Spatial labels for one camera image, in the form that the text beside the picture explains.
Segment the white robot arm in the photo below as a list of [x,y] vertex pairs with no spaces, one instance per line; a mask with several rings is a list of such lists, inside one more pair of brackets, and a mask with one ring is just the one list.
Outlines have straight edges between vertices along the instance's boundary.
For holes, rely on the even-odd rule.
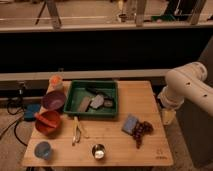
[[207,69],[201,62],[188,63],[166,73],[166,85],[157,96],[162,104],[164,125],[172,123],[184,99],[190,100],[213,116],[213,88],[204,83],[207,74]]

